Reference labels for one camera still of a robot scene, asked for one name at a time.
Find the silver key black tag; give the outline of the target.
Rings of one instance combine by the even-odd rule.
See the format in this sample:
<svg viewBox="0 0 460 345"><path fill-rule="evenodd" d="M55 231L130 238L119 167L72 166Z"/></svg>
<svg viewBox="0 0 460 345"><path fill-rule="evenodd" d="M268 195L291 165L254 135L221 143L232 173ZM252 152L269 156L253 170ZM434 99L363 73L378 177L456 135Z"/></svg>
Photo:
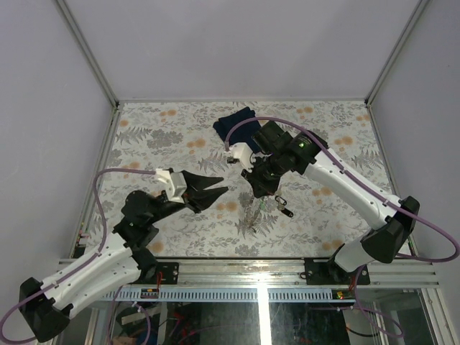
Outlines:
<svg viewBox="0 0 460 345"><path fill-rule="evenodd" d="M285 216L292 218L293 212L287 208L288 202L280 195L275 196L275 201L277 202L277 209L284 214Z"/></svg>

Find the steel disc with keyrings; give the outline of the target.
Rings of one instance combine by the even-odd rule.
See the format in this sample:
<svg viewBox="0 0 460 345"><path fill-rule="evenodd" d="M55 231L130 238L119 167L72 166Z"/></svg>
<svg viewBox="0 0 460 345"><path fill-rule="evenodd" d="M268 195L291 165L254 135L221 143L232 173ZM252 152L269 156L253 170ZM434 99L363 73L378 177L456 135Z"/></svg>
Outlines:
<svg viewBox="0 0 460 345"><path fill-rule="evenodd" d="M243 236L257 233L258 223L262 219L263 212L260 208L261 201L267 202L267 197L255 198L249 192L240 194L239 202L241 210L239 211L237 228L238 232Z"/></svg>

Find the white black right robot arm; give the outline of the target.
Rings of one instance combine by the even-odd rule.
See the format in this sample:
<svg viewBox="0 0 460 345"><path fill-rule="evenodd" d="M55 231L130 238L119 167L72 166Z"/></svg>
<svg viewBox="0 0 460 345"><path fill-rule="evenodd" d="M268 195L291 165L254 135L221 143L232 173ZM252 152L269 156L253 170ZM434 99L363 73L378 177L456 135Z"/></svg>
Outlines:
<svg viewBox="0 0 460 345"><path fill-rule="evenodd" d="M368 224L363 236L342 244L328 259L320 274L335 283L345 283L362 265L378 261L389 264L412 233L420 204L413 197L401 199L369 182L311 131L292 136L274 121L267 122L252 137L262 156L239 142L229 148L230 158L240 162L242 177L255 198L273 196L281 177L299 173L329 188L350 205Z"/></svg>

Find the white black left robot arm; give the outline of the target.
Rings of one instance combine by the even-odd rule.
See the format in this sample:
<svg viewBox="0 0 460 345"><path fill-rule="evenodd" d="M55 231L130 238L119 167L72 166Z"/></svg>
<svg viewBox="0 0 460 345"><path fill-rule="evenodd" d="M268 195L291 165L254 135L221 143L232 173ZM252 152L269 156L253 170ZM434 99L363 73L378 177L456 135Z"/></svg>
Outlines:
<svg viewBox="0 0 460 345"><path fill-rule="evenodd" d="M19 312L38 342L55 338L84 308L119 287L137 281L157 283L161 270L147 248L159 232L155 223L185 208L200 213L228 191L221 185L222 177L173 169L152 174L165 184L160 195L132 191L121 221L112 230L103 229L96 247L43 280L31 277L21 284Z"/></svg>

